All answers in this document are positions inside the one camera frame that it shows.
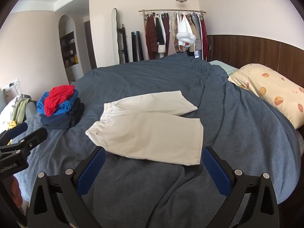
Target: green garment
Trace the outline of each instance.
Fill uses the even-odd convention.
[[[22,98],[17,102],[16,107],[14,109],[14,114],[12,117],[12,120],[16,121],[17,125],[19,125],[20,123],[23,123],[24,116],[25,116],[25,108],[26,108],[27,103],[30,100],[31,100],[30,98]]]

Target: plaid fabric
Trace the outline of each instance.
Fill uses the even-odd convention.
[[[301,151],[301,156],[302,156],[303,153],[304,153],[304,139],[303,139],[302,135],[300,134],[300,132],[298,130],[296,130],[296,132],[297,132],[297,136],[298,136],[298,139],[299,139],[300,151]]]

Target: power outlet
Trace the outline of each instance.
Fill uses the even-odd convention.
[[[12,88],[17,87],[18,84],[19,84],[19,80],[16,79],[16,80],[12,81],[10,84],[8,84],[6,87],[4,87],[4,91],[8,92]]]

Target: dark door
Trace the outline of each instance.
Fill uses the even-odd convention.
[[[97,68],[96,65],[96,59],[95,59],[95,53],[93,48],[93,40],[92,40],[92,32],[91,32],[91,22],[87,21],[85,22],[85,38],[87,40],[87,48],[89,53],[89,59],[90,59],[90,65],[91,69]]]

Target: dark blue bedspread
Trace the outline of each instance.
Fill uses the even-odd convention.
[[[198,107],[185,117],[200,118],[203,147],[213,147],[232,168],[246,174],[269,173],[278,203],[298,182],[300,149],[291,123],[253,93],[227,81],[219,66],[175,54],[95,69],[78,80],[75,88],[86,106],[83,117],[70,130],[49,131],[48,139],[32,150],[29,168],[16,174],[25,199],[30,198],[39,172],[63,173],[92,152],[95,145],[85,131],[100,119],[104,103],[176,90]],[[41,126],[39,114],[26,122],[27,134]],[[205,227],[224,199],[202,164],[182,166],[111,153],[83,197],[105,228]]]

